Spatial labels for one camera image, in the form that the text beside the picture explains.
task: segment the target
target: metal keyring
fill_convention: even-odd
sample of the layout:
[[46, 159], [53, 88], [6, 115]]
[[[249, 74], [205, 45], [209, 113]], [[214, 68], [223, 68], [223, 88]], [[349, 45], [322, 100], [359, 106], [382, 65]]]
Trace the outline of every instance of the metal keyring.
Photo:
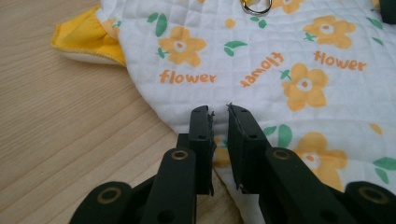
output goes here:
[[272, 0], [268, 0], [268, 7], [264, 10], [264, 11], [255, 11], [252, 10], [250, 7], [248, 7], [246, 0], [240, 0], [241, 4], [242, 4], [242, 8], [244, 9], [244, 11], [250, 15], [253, 16], [263, 16], [266, 13], [268, 13], [271, 9], [271, 5], [272, 5]]

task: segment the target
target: fabric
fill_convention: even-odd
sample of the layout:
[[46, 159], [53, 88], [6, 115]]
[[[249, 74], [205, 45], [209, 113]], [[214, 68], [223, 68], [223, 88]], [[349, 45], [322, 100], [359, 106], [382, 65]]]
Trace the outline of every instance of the fabric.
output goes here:
[[112, 20], [101, 24], [95, 14], [98, 8], [57, 25], [51, 45], [64, 56], [83, 62], [125, 65], [117, 40], [118, 27]]
[[323, 183], [343, 191], [365, 180], [396, 193], [396, 26], [373, 8], [274, 0], [254, 17], [239, 0], [103, 0], [96, 17], [176, 133], [188, 132], [195, 107], [215, 111], [215, 170], [245, 222], [263, 223], [257, 195], [233, 182], [229, 103], [250, 110], [271, 145], [295, 151]]

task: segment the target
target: orange flower print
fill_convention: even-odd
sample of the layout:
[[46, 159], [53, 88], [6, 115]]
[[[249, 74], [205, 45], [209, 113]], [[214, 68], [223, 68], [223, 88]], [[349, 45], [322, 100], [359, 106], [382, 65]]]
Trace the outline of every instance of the orange flower print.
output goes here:
[[120, 21], [116, 19], [108, 19], [101, 23], [103, 29], [106, 31], [111, 38], [118, 40], [119, 39], [119, 32], [120, 32]]
[[378, 134], [382, 134], [382, 129], [378, 124], [370, 123], [370, 128], [372, 128], [374, 132], [376, 132]]
[[235, 27], [235, 25], [236, 25], [236, 21], [233, 20], [233, 19], [227, 19], [227, 20], [225, 21], [225, 26], [226, 26], [227, 28], [229, 28], [229, 29], [233, 29], [233, 28]]
[[215, 143], [218, 145], [218, 147], [215, 150], [215, 159], [213, 160], [213, 165], [217, 167], [230, 165], [231, 161], [228, 149], [219, 145], [221, 140], [217, 137], [215, 137]]
[[347, 166], [347, 154], [339, 149], [327, 149], [327, 139], [321, 133], [307, 133], [293, 150], [319, 180], [344, 191], [337, 170]]
[[196, 67], [201, 63], [197, 51], [206, 47], [201, 38], [191, 38], [190, 31], [184, 27], [175, 27], [170, 37], [158, 40], [161, 48], [169, 53], [168, 60], [175, 64], [188, 63]]
[[355, 24], [338, 21], [334, 16], [316, 18], [313, 24], [304, 27], [304, 31], [318, 38], [319, 44], [335, 45], [339, 49], [349, 49], [352, 46], [352, 40], [346, 34], [355, 29]]
[[272, 8], [282, 7], [283, 11], [288, 14], [296, 12], [304, 0], [274, 0]]
[[327, 85], [328, 78], [320, 69], [308, 69], [302, 63], [291, 68], [291, 82], [283, 82], [284, 93], [289, 97], [288, 106], [291, 111], [303, 109], [306, 105], [320, 107], [326, 105], [326, 97], [322, 88]]

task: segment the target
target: light wooden floor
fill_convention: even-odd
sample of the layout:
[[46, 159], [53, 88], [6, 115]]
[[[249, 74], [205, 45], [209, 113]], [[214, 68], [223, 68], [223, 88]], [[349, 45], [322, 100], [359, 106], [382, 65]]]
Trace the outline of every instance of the light wooden floor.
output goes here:
[[[56, 23], [99, 0], [0, 2], [0, 223], [67, 223], [87, 193], [156, 174], [177, 136], [125, 68], [68, 60], [50, 48]], [[198, 223], [241, 223], [219, 178]]]

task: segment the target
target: yellow fabric edge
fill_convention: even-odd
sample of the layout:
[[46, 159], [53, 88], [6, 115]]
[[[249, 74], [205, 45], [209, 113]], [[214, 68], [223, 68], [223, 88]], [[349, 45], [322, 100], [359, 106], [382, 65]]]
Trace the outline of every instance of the yellow fabric edge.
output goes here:
[[[125, 60], [123, 58], [123, 56], [121, 56], [122, 54], [122, 50], [120, 48], [120, 44], [118, 43], [117, 40], [113, 39], [106, 31], [105, 29], [103, 29], [101, 23], [99, 22], [99, 20], [97, 20], [96, 16], [94, 15], [95, 11], [97, 10], [97, 8], [99, 8], [99, 6], [97, 7], [93, 7], [92, 9], [88, 10], [87, 12], [77, 16], [76, 18], [74, 18], [71, 21], [67, 21], [65, 23], [61, 23], [61, 24], [57, 24], [55, 27], [55, 32], [50, 40], [50, 45], [56, 49], [59, 50], [61, 52], [65, 52], [65, 53], [77, 53], [77, 54], [88, 54], [91, 56], [96, 56], [96, 57], [101, 57], [101, 58], [106, 58], [109, 59], [111, 61], [114, 61], [122, 66], [126, 66]], [[76, 22], [80, 22], [80, 21], [84, 21], [84, 20], [88, 20], [91, 19], [92, 17], [95, 18], [98, 27], [100, 27], [101, 31], [103, 33], [103, 40], [98, 40], [97, 38], [93, 39], [92, 42], [100, 42], [100, 43], [104, 43], [103, 46], [100, 46], [98, 48], [90, 48], [90, 46], [84, 46], [85, 48], [74, 48], [74, 47], [70, 47], [69, 45], [72, 45], [73, 41], [76, 41], [75, 44], [79, 45], [79, 44], [84, 44], [84, 42], [88, 41], [87, 39], [84, 39], [84, 37], [90, 38], [88, 36], [88, 34], [83, 34], [82, 32], [79, 31], [75, 31], [75, 30], [70, 30], [67, 26], [70, 26], [70, 24], [73, 24], [75, 21]], [[64, 36], [61, 36], [61, 31], [62, 28], [67, 28], [67, 33], [74, 35], [70, 38], [69, 41], [65, 41], [64, 40]]]
[[371, 0], [371, 1], [372, 1], [372, 4], [373, 4], [373, 7], [379, 8], [379, 0]]

